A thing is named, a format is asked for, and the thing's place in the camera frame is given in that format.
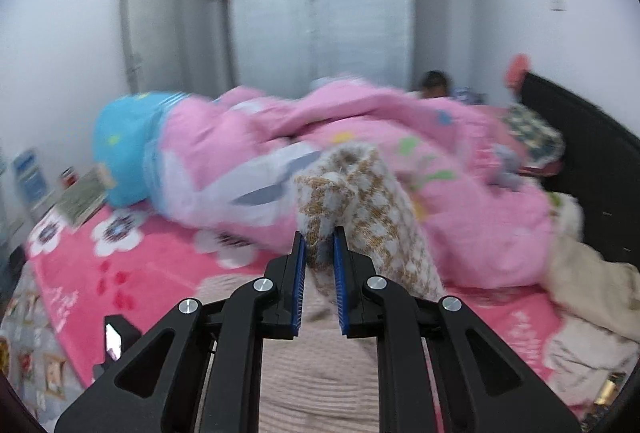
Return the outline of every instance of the child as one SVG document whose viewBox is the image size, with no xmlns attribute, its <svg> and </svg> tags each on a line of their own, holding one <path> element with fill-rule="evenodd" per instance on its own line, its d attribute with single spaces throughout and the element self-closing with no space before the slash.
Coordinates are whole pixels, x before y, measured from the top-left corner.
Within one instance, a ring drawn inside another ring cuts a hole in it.
<svg viewBox="0 0 640 433">
<path fill-rule="evenodd" d="M 449 96 L 449 78 L 439 70 L 432 70 L 420 84 L 422 98 Z"/>
</svg>

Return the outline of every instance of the white flower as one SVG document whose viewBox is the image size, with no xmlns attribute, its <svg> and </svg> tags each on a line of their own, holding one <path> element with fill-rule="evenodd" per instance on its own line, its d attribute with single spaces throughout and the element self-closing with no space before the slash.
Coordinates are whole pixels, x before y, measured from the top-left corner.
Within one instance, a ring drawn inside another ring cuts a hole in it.
<svg viewBox="0 0 640 433">
<path fill-rule="evenodd" d="M 51 209 L 29 235 L 31 256 L 40 253 L 49 254 L 60 243 L 60 235 L 66 222 L 55 209 Z"/>
<path fill-rule="evenodd" d="M 139 227 L 145 223 L 146 216 L 146 212 L 141 210 L 114 210 L 91 233 L 95 241 L 95 256 L 110 256 L 116 251 L 130 251 L 138 246 L 145 237 Z"/>
<path fill-rule="evenodd" d="M 252 264 L 258 257 L 255 245 L 236 236 L 218 234 L 202 229 L 193 236 L 197 253 L 218 253 L 218 262 L 224 269 L 239 269 Z"/>
</svg>

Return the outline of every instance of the black headboard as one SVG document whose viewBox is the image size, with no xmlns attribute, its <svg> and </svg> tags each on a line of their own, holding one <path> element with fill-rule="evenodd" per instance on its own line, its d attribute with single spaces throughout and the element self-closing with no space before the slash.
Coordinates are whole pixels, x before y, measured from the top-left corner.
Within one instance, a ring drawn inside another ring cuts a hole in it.
<svg viewBox="0 0 640 433">
<path fill-rule="evenodd" d="M 562 171 L 545 188 L 578 199 L 585 243 L 607 261 L 640 267 L 640 140 L 593 104 L 534 74 L 527 74 L 522 102 L 566 142 Z"/>
</svg>

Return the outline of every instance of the black hair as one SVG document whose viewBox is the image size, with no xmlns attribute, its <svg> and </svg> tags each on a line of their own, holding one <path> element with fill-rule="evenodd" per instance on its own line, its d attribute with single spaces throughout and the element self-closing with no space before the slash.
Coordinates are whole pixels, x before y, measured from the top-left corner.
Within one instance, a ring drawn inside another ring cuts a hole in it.
<svg viewBox="0 0 640 433">
<path fill-rule="evenodd" d="M 449 95 L 449 77 L 447 77 L 444 72 L 439 70 L 432 70 L 427 75 L 424 76 L 422 82 L 420 83 L 420 88 L 423 90 L 433 90 L 437 87 L 443 87 L 445 94 Z"/>
</svg>

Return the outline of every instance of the black device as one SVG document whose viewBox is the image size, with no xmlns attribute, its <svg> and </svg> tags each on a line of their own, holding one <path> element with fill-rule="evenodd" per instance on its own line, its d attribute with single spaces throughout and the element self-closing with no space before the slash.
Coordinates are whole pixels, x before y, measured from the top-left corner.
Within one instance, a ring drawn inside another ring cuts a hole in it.
<svg viewBox="0 0 640 433">
<path fill-rule="evenodd" d="M 349 251 L 341 227 L 333 261 L 343 333 L 377 337 L 381 433 L 437 431 L 423 341 L 447 433 L 580 431 L 460 299 L 424 301 L 377 276 L 369 257 Z M 62 414 L 56 433 L 257 432 L 262 342 L 298 335 L 304 272 L 296 233 L 291 254 L 226 300 L 183 300 L 140 337 L 124 318 L 107 318 L 121 340 L 110 347 L 107 339 L 104 373 Z"/>
</svg>

